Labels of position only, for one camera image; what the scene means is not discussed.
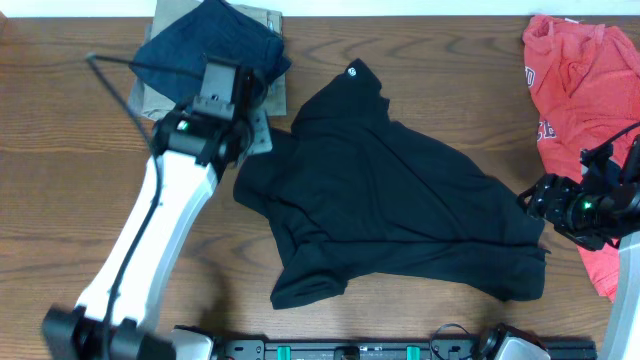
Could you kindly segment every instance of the wooden table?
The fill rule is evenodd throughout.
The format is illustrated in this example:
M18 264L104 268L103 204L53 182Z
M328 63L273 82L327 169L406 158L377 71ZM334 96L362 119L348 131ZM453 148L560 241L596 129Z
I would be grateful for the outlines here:
M140 189L148 153L83 62L89 51L131 57L150 19L10 19L0 42L0 358L47 358L41 320L72 307L109 254ZM640 39L638 18L618 24ZM538 114L520 40L528 19L287 18L289 116L362 58L383 83L392 119L468 154L519 192L543 169ZM133 74L104 65L127 94ZM598 297L575 246L550 229L542 299L502 303L469 286L375 274L345 295L274 311L282 264L267 221L222 179L198 217L166 293L159 330L200 325L272 339L420 338L455 322L479 332L499 321L601 346L611 305Z

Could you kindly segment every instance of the red fabric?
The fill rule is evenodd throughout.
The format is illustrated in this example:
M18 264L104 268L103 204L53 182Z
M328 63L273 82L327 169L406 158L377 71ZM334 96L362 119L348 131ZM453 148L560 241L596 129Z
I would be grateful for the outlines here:
M540 111L538 151L545 170L580 182L580 150L640 121L640 55L618 27L549 16L534 16L522 39L527 84ZM639 131L614 142L618 165ZM613 301L617 250L578 249L598 293Z

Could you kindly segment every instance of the white wall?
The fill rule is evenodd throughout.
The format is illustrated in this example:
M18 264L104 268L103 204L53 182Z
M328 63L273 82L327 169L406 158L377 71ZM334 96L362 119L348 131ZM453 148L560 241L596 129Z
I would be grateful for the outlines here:
M640 0L230 0L285 16L640 15ZM156 0L0 0L8 17L153 16Z

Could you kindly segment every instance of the wood grain surface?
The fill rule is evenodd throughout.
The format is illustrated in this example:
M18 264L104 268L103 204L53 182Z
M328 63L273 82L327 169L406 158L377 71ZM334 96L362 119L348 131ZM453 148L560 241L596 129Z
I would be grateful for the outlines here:
M637 44L638 18L620 25ZM40 324L72 307L109 254L148 158L127 117L84 64L132 57L151 19L10 19L0 40L0 359L48 358ZM285 18L289 116L355 58L391 99L390 116L468 154L513 191L542 174L538 114L525 84L524 17ZM103 65L123 94L133 74ZM236 171L196 220L171 276L159 330L200 325L272 339L421 338L455 322L499 321L601 346L611 305L575 246L547 228L542 299L502 303L469 286L374 274L345 295L274 311L282 264L268 222L232 197Z

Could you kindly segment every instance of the folded blue fabric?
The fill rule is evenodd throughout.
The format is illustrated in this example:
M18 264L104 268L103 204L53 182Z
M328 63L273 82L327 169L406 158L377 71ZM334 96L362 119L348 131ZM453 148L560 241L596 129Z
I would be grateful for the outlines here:
M278 34L224 1L205 0L138 49L134 61L204 75L207 58L217 57L260 71L270 84L291 66L283 52ZM131 70L176 103L198 94L202 87L202 80L186 75L136 66Z

